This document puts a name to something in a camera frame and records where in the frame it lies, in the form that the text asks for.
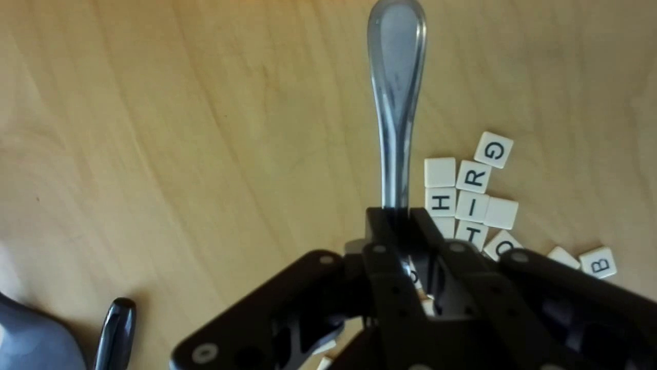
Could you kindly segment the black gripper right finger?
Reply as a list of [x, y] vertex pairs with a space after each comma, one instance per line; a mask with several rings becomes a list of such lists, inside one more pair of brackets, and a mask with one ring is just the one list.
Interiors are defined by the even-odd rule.
[[657, 370], [657, 304], [528, 249], [448, 241], [428, 213], [367, 213], [386, 370]]

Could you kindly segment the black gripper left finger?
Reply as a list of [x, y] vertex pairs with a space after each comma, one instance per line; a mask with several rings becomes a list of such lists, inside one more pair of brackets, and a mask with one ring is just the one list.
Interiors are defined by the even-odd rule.
[[185, 337], [170, 370], [297, 370], [366, 311], [364, 260], [310, 252]]

